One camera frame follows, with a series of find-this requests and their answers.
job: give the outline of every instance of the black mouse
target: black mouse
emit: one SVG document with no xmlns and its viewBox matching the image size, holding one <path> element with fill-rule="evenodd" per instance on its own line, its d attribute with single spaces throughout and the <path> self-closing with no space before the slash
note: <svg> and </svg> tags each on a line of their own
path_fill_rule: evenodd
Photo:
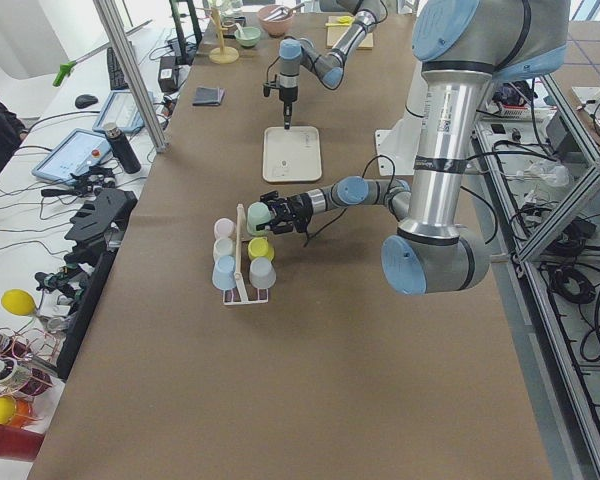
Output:
<svg viewBox="0 0 600 480">
<path fill-rule="evenodd" d="M 93 95 L 89 95 L 88 93 L 85 93 L 84 95 L 78 95 L 76 97 L 76 108 L 87 108 L 91 105 L 93 105 L 94 103 L 98 103 L 98 97 L 95 97 Z"/>
</svg>

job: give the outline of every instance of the keyboard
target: keyboard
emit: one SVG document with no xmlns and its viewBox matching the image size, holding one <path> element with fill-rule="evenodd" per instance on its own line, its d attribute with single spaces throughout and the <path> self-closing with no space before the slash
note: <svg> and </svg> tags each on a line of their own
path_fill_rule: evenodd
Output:
<svg viewBox="0 0 600 480">
<path fill-rule="evenodd" d="M 109 70 L 109 85 L 111 90 L 125 90 L 129 88 L 113 47 L 107 48 L 107 69 Z"/>
</svg>

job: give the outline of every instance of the robotic hand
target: robotic hand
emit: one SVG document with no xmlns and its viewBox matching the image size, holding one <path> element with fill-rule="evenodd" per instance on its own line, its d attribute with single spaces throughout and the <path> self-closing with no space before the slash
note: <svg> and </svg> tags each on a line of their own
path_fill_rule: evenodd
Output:
<svg viewBox="0 0 600 480">
<path fill-rule="evenodd" d="M 382 199 L 398 220 L 397 234 L 382 246 L 384 273 L 395 290 L 423 294 L 479 283 L 489 267 L 484 242 L 454 220 L 476 110 L 493 84 L 544 75 L 562 65 L 568 17 L 569 0 L 430 0 L 413 34 L 412 49 L 428 90 L 411 191 L 402 182 L 404 190 L 397 192 L 382 180 L 350 177 L 288 199 L 264 196 L 274 218 L 259 228 L 277 233 L 292 225 L 306 231 L 313 214 Z M 367 28 L 378 23 L 374 18 Z M 358 40 L 348 38 L 352 45 Z M 321 61 L 312 47 L 299 43 L 296 61 L 309 65 L 325 86 L 337 85 L 344 64 L 337 62 L 346 55 L 330 52 Z"/>
<path fill-rule="evenodd" d="M 389 15 L 383 0 L 337 0 L 338 4 L 355 15 L 353 23 L 336 45 L 322 55 L 311 40 L 301 38 L 285 39 L 280 42 L 280 74 L 273 81 L 264 84 L 264 96 L 268 97 L 271 90 L 278 90 L 282 101 L 284 128 L 291 127 L 292 105 L 298 99 L 298 76 L 300 65 L 314 73 L 320 83 L 329 90 L 340 86 L 344 76 L 344 66 L 351 52 L 362 43 L 376 25 L 383 22 Z"/>
</svg>

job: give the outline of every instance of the white desk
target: white desk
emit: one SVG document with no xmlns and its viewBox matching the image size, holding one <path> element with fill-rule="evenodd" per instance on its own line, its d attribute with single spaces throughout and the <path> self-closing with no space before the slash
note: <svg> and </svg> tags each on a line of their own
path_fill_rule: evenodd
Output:
<svg viewBox="0 0 600 480">
<path fill-rule="evenodd" d="M 140 71 L 145 79 L 147 88 L 152 91 L 156 101 L 162 98 L 158 87 L 158 61 L 152 61 L 149 54 L 157 47 L 164 45 L 164 41 L 173 37 L 171 28 L 151 28 L 151 25 L 141 29 L 130 38 L 133 42 Z M 42 115 L 43 118 L 53 115 L 78 111 L 74 106 L 75 97 L 89 93 L 100 100 L 86 110 L 99 110 L 109 94 L 109 77 L 106 66 L 106 53 L 102 52 L 79 64 L 70 77 L 65 78 L 53 102 Z M 44 122 L 33 129 L 23 145 L 40 145 L 53 148 L 60 143 L 73 129 L 84 128 L 90 130 L 95 115 L 72 115 Z M 134 151 L 142 164 L 140 172 L 127 175 L 120 167 L 115 172 L 116 183 L 120 188 L 132 190 L 139 197 L 144 184 L 144 178 L 151 168 L 153 156 L 155 155 L 153 145 L 149 136 L 141 131 L 131 140 Z M 16 152 L 9 164 L 0 174 L 0 190 L 13 192 L 34 185 L 44 187 L 42 183 L 36 183 L 37 179 L 31 175 L 31 169 L 44 159 L 47 152 L 38 149 L 26 148 Z M 64 202 L 70 202 L 75 197 L 63 197 Z M 63 205 L 55 199 L 45 200 L 43 215 L 45 218 L 55 216 L 49 220 L 41 220 L 40 213 L 40 189 L 23 191 L 16 195 L 5 196 L 0 191 L 0 229 L 14 230 L 42 230 L 57 225 L 43 233 L 6 233 L 0 232 L 0 247 L 15 242 L 38 240 L 43 242 L 52 252 L 69 251 L 73 242 L 64 240 L 64 235 L 70 228 L 68 223 L 77 209 L 86 199 L 75 199 L 72 205 Z M 35 291 L 37 282 L 34 274 L 38 271 L 55 272 L 64 265 L 63 253 L 51 256 L 39 244 L 26 244 L 0 251 L 0 299 L 4 291 L 12 288 L 20 288 L 30 292 L 36 301 L 40 293 Z M 55 307 L 45 302 L 43 312 L 47 314 L 63 313 L 62 307 Z M 16 317 L 6 312 L 0 305 L 0 328 L 7 327 L 18 330 L 28 323 L 29 319 Z M 38 432 L 46 431 L 57 402 L 62 393 L 63 385 L 57 382 L 56 388 L 50 389 L 35 399 L 34 412 L 43 417 L 42 421 L 35 423 L 28 429 Z M 0 479 L 19 480 L 25 479 L 31 468 L 27 462 L 13 462 L 0 460 Z"/>
</svg>

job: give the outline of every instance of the wooden table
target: wooden table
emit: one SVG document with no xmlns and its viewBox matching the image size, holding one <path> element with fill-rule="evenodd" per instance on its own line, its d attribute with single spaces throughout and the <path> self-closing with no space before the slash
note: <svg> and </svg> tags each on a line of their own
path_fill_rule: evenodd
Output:
<svg viewBox="0 0 600 480">
<path fill-rule="evenodd" d="M 325 18 L 299 15 L 291 34 L 322 48 Z M 293 121 L 320 130 L 316 185 L 359 174 L 375 129 L 402 115 L 412 22 L 389 18 L 336 92 L 302 72 Z M 275 188 L 262 139 L 282 104 L 262 96 L 278 40 L 224 66 L 207 42 L 29 478 L 551 478 L 493 277 L 398 295 L 380 265 L 396 230 L 381 207 L 351 209 L 307 248 L 274 238 L 271 302 L 222 305 L 213 223 Z M 198 86 L 225 88 L 223 105 L 191 107 Z M 458 220 L 476 224 L 467 198 Z"/>
</svg>

